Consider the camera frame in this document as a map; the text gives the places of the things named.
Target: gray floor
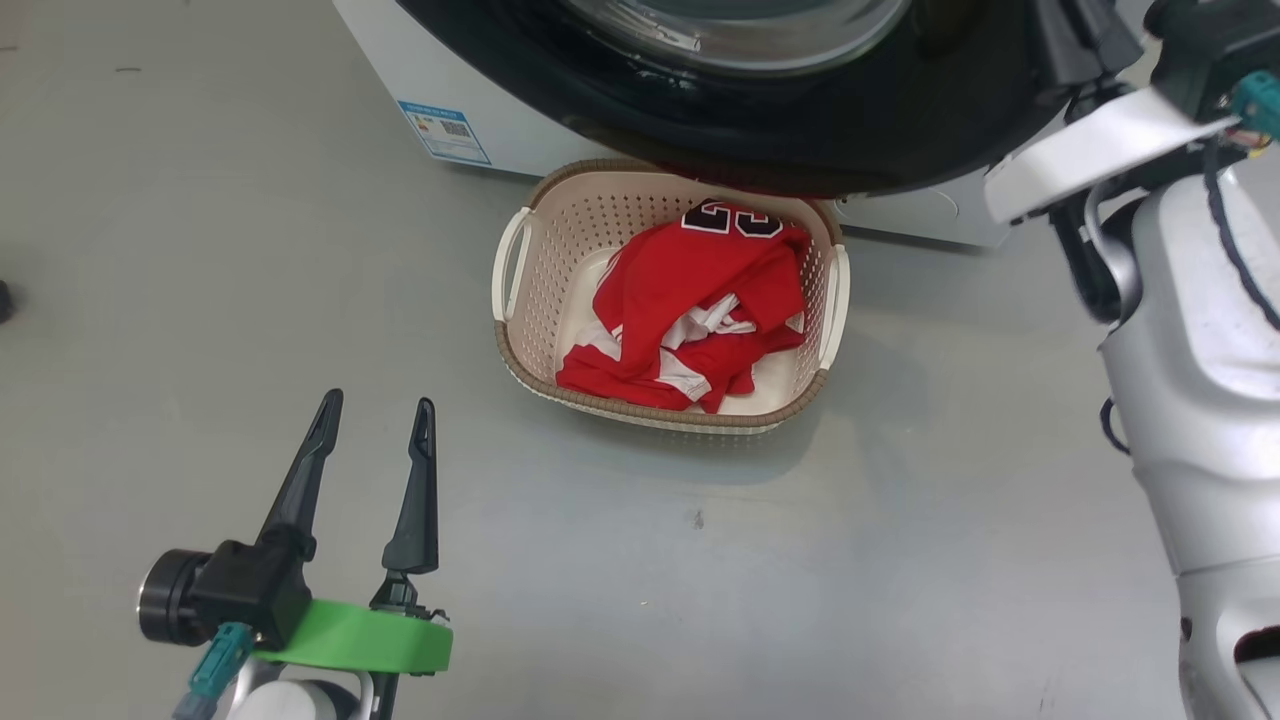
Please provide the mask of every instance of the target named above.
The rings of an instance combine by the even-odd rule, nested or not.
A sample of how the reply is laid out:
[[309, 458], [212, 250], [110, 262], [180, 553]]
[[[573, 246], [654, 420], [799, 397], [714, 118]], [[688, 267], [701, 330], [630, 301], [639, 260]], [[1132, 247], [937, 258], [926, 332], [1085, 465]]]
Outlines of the gray floor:
[[402, 717], [1180, 715], [1174, 588], [1043, 228], [982, 256], [851, 241], [806, 415], [641, 432], [507, 374], [489, 272], [531, 183], [426, 158], [323, 0], [9, 0], [9, 45], [8, 716], [168, 716], [197, 652], [141, 638], [138, 580], [251, 538], [334, 386], [307, 577], [335, 600], [376, 587], [413, 402], [439, 406], [420, 589], [457, 644]]

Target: barcode sticker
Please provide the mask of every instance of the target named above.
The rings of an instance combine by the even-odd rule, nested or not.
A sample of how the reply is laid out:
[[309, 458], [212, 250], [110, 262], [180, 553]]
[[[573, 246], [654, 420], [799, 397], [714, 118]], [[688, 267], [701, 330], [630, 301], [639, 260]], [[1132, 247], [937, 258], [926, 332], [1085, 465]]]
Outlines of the barcode sticker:
[[399, 106], [433, 156], [460, 163], [493, 164], [480, 146], [475, 128], [461, 111], [403, 100], [399, 101]]
[[453, 137], [471, 137], [471, 132], [467, 131], [467, 126], [465, 123], [440, 120], [440, 127], [444, 128], [444, 132], [452, 135]]

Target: washing machine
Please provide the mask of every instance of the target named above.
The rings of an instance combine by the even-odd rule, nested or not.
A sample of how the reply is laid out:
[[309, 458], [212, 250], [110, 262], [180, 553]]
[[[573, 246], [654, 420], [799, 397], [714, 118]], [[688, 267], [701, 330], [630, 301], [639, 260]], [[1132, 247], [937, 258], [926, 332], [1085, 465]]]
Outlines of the washing machine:
[[1010, 229], [982, 177], [1101, 72], [1070, 10], [1110, 0], [334, 4], [439, 160], [545, 176], [636, 155], [831, 199], [861, 237], [995, 247]]

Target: teal connector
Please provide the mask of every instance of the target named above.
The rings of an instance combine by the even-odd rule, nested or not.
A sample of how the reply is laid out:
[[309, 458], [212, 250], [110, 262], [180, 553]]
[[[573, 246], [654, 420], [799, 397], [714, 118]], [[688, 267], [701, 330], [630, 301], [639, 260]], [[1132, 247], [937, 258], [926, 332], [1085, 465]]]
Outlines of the teal connector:
[[1249, 73], [1235, 87], [1231, 111], [1244, 129], [1280, 137], [1280, 79], [1266, 70]]
[[251, 652], [253, 629], [243, 623], [223, 623], [187, 680], [191, 692], [178, 702], [173, 720], [210, 720], [218, 712], [218, 698], [227, 692]]

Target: green mount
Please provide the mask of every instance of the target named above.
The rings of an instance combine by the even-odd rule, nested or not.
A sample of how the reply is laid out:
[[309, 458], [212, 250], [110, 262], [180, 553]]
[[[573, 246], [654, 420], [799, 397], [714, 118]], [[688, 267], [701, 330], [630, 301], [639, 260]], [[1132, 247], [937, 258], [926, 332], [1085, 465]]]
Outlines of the green mount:
[[324, 670], [421, 675], [449, 669], [453, 630], [421, 618], [312, 600], [288, 647], [256, 651], [270, 662]]

